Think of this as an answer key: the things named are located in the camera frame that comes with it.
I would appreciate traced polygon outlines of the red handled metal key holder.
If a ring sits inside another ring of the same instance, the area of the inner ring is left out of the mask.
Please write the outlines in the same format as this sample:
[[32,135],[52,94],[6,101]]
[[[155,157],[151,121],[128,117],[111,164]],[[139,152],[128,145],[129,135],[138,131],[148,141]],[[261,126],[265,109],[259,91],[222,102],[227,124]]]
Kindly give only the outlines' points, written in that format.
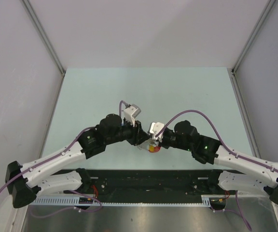
[[137,148],[139,150],[145,150],[150,153],[157,153],[161,149],[161,147],[158,145],[158,142],[154,140],[146,140],[145,142],[139,144]]

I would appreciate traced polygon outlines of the yellow capped key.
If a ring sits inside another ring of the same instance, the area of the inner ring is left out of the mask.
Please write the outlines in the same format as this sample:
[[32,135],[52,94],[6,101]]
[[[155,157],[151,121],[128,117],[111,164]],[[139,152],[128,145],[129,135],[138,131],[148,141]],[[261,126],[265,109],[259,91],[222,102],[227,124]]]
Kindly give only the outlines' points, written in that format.
[[153,146],[153,145],[150,145],[148,151],[149,151],[149,152],[154,152],[154,146]]

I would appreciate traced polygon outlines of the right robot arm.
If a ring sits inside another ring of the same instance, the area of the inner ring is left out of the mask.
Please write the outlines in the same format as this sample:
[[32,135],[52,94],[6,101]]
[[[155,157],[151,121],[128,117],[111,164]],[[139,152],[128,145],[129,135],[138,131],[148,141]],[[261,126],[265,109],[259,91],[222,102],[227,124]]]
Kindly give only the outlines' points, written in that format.
[[278,205],[278,162],[250,157],[230,149],[220,138],[199,134],[187,120],[177,123],[173,130],[163,123],[156,123],[151,130],[160,147],[189,151],[202,164],[228,167],[252,177],[254,183],[261,183],[269,199]]

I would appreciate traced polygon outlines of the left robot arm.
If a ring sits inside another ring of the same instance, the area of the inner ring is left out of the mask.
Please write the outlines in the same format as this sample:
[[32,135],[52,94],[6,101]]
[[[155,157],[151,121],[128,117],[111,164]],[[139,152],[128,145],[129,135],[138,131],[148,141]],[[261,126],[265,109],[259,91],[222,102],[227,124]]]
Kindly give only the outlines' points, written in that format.
[[116,114],[109,114],[98,125],[81,131],[67,147],[48,157],[25,164],[17,161],[9,163],[5,184],[12,196],[13,207],[24,207],[42,194],[64,190],[88,192],[91,180],[86,171],[80,169],[68,175],[56,173],[69,164],[104,152],[108,145],[127,141],[138,146],[149,138],[139,121],[128,122]]

